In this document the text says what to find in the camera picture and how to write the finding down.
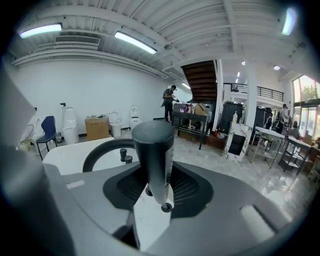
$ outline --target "white toilet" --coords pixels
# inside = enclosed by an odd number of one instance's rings
[[[117,111],[112,111],[109,113],[109,124],[111,126],[111,135],[112,137],[120,137],[121,136],[121,122],[118,116]]]
[[[68,145],[79,142],[76,115],[72,107],[66,107],[64,110],[62,134]]]
[[[142,121],[140,120],[140,114],[138,111],[137,106],[132,105],[130,110],[130,129],[132,130],[137,125],[141,124]]]
[[[34,145],[37,145],[37,139],[40,139],[42,136],[45,135],[45,131],[44,129],[42,129],[41,124],[42,124],[42,120],[40,118],[37,118],[35,123],[32,123],[32,125],[34,125],[33,136],[32,136],[32,143]],[[40,151],[44,150],[45,148],[46,148],[46,144],[44,143],[39,144]]]

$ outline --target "ceiling light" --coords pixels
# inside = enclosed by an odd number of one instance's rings
[[[121,39],[121,40],[124,40],[130,44],[133,44],[135,46],[138,46],[139,48],[147,51],[148,53],[150,54],[155,54],[157,52],[156,49],[146,45],[144,42],[141,42],[140,40],[126,34],[126,33],[123,33],[123,32],[120,32],[120,31],[117,31],[114,35],[115,38],[118,38],[118,39]]]
[[[286,10],[285,22],[282,28],[282,34],[290,36],[292,29],[297,21],[297,13],[293,8]]]
[[[182,82],[181,84],[182,84],[183,86],[187,87],[188,89],[190,89],[190,86],[187,85],[186,83]]]
[[[53,32],[53,31],[61,31],[62,26],[60,23],[58,24],[51,24],[51,25],[45,25],[45,26],[40,26],[36,28],[29,29],[27,31],[24,31],[20,33],[21,38],[28,38],[37,34],[41,33],[47,33],[47,32]]]

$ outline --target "blue chair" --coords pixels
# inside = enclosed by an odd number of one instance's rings
[[[43,160],[42,155],[41,155],[41,151],[39,149],[39,144],[40,143],[45,143],[46,150],[48,150],[48,152],[49,152],[49,147],[48,147],[48,142],[49,141],[54,140],[55,146],[58,147],[57,139],[56,139],[56,120],[55,120],[55,117],[52,116],[52,115],[47,116],[43,120],[43,122],[41,124],[41,127],[44,130],[44,136],[42,136],[41,138],[38,138],[36,140],[36,146],[38,147],[38,151],[39,151],[40,157]]]

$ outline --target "staircase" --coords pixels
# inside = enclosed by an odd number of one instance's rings
[[[217,77],[214,61],[204,61],[181,67],[197,103],[217,101]]]

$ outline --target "toilet lid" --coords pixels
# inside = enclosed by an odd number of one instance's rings
[[[131,107],[130,117],[131,118],[139,118],[140,117],[140,114],[139,114],[137,106],[133,105]]]
[[[112,111],[109,113],[109,123],[118,123],[119,117],[117,111]]]
[[[36,121],[35,121],[35,133],[36,134],[42,134],[44,132],[44,129],[42,129],[41,127],[41,120],[40,118],[38,118]]]

